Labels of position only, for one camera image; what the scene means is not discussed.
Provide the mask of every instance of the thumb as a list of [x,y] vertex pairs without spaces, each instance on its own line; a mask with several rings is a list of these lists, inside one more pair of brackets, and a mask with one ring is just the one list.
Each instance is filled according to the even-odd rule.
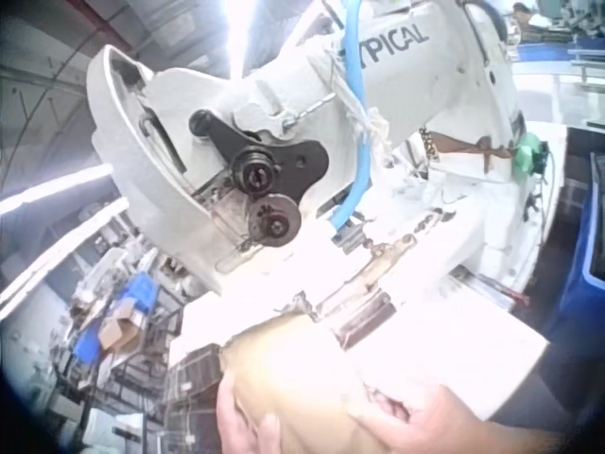
[[258,429],[259,454],[281,454],[280,421],[274,414],[268,414]]
[[385,413],[369,402],[350,404],[347,411],[362,427],[390,448],[400,446],[409,430],[401,419]]

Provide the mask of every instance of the industrial sewing machine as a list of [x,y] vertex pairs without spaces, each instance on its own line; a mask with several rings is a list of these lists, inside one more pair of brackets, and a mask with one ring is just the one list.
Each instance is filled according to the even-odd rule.
[[[190,321],[198,347],[295,308],[337,314],[347,349],[459,264],[500,280],[530,261],[541,177],[515,164],[526,124],[502,25],[480,5],[432,0],[360,23],[374,117],[346,98],[339,33],[237,81],[153,73],[110,46],[92,60],[95,149],[136,225],[211,290]],[[397,147],[418,130],[409,159]],[[326,220],[354,180],[360,132],[382,147],[337,231]]]

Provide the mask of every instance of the human hand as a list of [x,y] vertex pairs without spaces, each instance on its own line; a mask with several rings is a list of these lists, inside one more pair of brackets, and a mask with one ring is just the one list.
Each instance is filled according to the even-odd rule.
[[[372,402],[350,403],[349,413],[392,453],[472,454],[486,452],[488,430],[444,386],[401,389],[378,394]],[[390,399],[401,406],[392,405]]]
[[223,454],[281,454],[279,420],[268,414],[257,431],[251,428],[235,405],[229,372],[218,386],[216,421]]

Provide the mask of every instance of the blue tube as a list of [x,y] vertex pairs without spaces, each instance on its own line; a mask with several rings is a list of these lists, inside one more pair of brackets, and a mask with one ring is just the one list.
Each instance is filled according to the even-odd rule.
[[[347,22],[344,27],[345,69],[349,88],[366,108],[366,95],[361,74],[359,55],[359,8],[361,0],[349,0],[347,4]],[[357,171],[349,195],[330,217],[336,230],[351,217],[370,182],[370,144],[360,138],[357,143]]]

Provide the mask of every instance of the tan fabric piece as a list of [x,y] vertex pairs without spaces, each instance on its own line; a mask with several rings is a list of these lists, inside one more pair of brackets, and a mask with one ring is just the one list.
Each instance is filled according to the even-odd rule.
[[346,411],[366,390],[332,333],[304,315],[283,316],[232,339],[221,353],[238,405],[258,425],[282,427],[283,454],[383,454],[387,449]]

